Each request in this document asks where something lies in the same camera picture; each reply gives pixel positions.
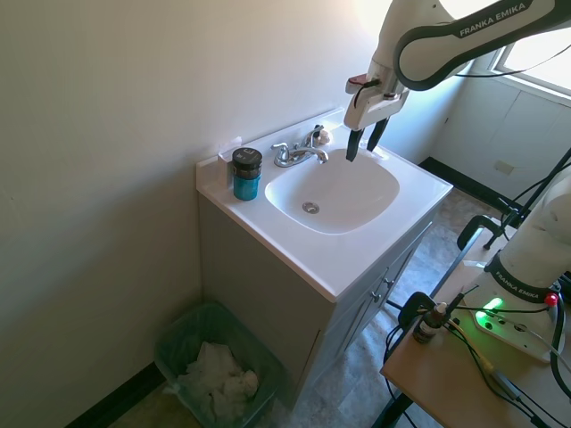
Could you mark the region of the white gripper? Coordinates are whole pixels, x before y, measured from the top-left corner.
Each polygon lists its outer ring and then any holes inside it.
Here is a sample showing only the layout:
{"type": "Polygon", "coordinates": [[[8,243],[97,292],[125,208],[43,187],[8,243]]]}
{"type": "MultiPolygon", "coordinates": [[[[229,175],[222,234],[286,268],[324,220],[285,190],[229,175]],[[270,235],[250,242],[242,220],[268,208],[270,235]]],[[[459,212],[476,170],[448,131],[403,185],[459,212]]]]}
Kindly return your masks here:
{"type": "Polygon", "coordinates": [[[346,160],[354,161],[359,150],[360,140],[365,128],[375,125],[369,140],[368,150],[374,151],[385,132],[387,118],[398,113],[405,104],[409,90],[405,89],[393,99],[387,99],[376,87],[362,89],[350,101],[344,116],[344,125],[351,129],[349,134],[346,160]]]}

